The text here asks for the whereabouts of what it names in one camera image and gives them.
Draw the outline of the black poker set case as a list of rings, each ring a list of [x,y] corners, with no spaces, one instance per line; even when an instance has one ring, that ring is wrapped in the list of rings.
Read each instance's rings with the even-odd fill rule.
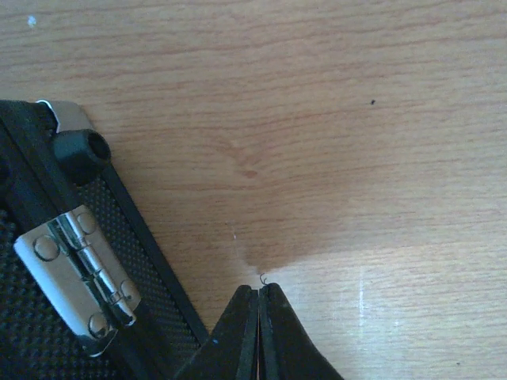
[[[170,378],[207,339],[81,108],[2,101],[2,378]]]

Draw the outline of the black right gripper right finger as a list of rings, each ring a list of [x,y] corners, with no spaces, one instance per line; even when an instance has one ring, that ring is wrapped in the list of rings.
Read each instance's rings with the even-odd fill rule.
[[[315,347],[277,283],[259,292],[259,378],[341,379]]]

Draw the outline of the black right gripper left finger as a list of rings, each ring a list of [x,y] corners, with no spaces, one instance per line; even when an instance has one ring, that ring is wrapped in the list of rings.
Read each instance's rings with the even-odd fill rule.
[[[176,379],[257,377],[258,291],[241,285],[209,339],[177,372]]]

